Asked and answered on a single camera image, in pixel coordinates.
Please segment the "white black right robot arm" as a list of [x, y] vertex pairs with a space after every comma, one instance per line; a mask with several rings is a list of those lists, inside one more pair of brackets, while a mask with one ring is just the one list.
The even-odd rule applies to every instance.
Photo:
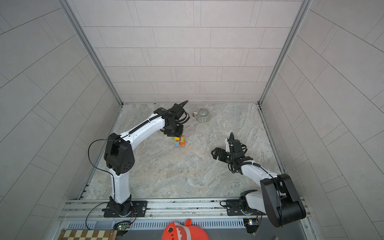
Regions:
[[248, 157], [247, 146], [235, 139], [233, 133], [225, 143], [225, 149], [212, 150], [213, 159], [226, 163], [231, 173], [246, 176], [261, 188], [260, 192], [241, 193], [238, 200], [226, 200], [228, 215], [265, 215], [277, 228], [306, 218], [304, 204], [289, 175], [268, 171]]

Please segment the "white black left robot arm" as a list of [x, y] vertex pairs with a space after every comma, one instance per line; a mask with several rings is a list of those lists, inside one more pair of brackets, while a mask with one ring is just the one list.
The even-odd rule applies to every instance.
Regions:
[[129, 171], [135, 164], [134, 149], [156, 131], [161, 131], [168, 137], [180, 138], [183, 135], [183, 124], [190, 119], [184, 110], [187, 103], [188, 101], [174, 104], [168, 110], [158, 108], [133, 129], [108, 136], [104, 159], [112, 175], [113, 191], [107, 207], [102, 209], [105, 218], [133, 215]]

